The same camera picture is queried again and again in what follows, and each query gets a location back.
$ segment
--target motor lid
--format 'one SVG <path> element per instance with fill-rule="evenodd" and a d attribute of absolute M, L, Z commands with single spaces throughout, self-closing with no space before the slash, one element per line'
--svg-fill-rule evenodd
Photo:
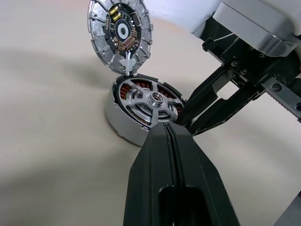
<path fill-rule="evenodd" d="M 142 0 L 91 0 L 88 29 L 101 61 L 132 75 L 150 58 L 153 25 Z"/>

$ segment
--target brushless motor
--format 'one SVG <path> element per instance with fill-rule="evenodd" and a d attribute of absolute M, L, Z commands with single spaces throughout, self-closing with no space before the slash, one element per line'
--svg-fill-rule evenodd
<path fill-rule="evenodd" d="M 100 60 L 115 73 L 106 104 L 111 125 L 125 139 L 142 146 L 159 122 L 175 122 L 185 102 L 158 79 L 136 74 L 150 58 L 153 25 L 141 0 L 91 0 L 88 29 Z"/>

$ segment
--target bolt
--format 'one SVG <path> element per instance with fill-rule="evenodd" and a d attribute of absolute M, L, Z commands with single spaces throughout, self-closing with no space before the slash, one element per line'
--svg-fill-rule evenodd
<path fill-rule="evenodd" d="M 274 78 L 279 81 L 280 80 L 280 75 L 279 74 L 274 74 Z"/>
<path fill-rule="evenodd" d="M 231 65 L 232 65 L 232 67 L 236 67 L 236 66 L 238 65 L 238 62 L 237 62 L 237 61 L 233 61 L 233 62 L 231 63 Z"/>
<path fill-rule="evenodd" d="M 281 89 L 282 88 L 281 88 L 281 86 L 279 84 L 275 84 L 275 85 L 272 86 L 272 90 L 274 92 L 279 92 Z"/>
<path fill-rule="evenodd" d="M 243 69 L 243 70 L 241 70 L 241 72 L 240 72 L 242 75 L 246 75 L 246 73 L 247 73 L 247 70 L 246 69 Z"/>

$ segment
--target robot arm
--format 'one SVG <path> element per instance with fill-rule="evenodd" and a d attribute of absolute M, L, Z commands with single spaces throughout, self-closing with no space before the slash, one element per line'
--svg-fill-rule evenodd
<path fill-rule="evenodd" d="M 296 11 L 301 4 L 287 2 L 281 11 L 282 3 L 277 2 L 225 0 L 218 7 L 213 18 L 228 35 L 209 35 L 203 49 L 222 65 L 193 92 L 177 119 L 192 135 L 225 123 L 264 92 L 300 121 L 301 81 L 296 77 L 301 71 L 296 48 L 301 41 L 297 36 L 301 20 Z M 289 6 L 296 8 L 290 16 L 283 13 Z M 229 81 L 239 90 L 228 100 L 218 99 L 217 92 Z"/>
<path fill-rule="evenodd" d="M 239 226 L 221 177 L 191 134 L 153 127 L 129 174 L 123 226 Z"/>

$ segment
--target white wall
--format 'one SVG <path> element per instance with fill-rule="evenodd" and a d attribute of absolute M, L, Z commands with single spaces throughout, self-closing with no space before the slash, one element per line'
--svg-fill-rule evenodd
<path fill-rule="evenodd" d="M 220 2 L 221 0 L 144 0 L 151 15 L 173 22 L 190 32 L 194 32 L 207 20 Z"/>

